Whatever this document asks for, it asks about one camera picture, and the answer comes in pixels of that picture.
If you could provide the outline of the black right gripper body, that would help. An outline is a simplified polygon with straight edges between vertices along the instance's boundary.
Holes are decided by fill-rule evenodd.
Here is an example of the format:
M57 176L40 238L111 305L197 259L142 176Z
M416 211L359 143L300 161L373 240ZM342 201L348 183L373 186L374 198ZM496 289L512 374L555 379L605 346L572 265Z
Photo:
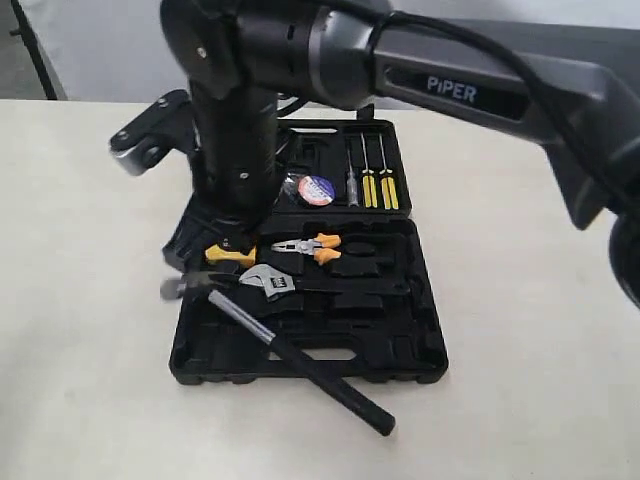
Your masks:
M276 169L277 94L238 87L218 100L190 86L204 180L200 193L214 218L251 230L270 212L280 189Z

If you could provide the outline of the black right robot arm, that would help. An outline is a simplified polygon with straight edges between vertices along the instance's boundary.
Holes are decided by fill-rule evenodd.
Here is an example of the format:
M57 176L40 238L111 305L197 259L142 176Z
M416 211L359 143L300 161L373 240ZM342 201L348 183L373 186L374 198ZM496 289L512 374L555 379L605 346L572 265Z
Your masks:
M609 259L639 298L639 86L616 34L449 21L350 1L164 1L164 38L190 87L197 193L253 224L280 189L277 101L342 110L388 97L539 145L569 217L608 210Z

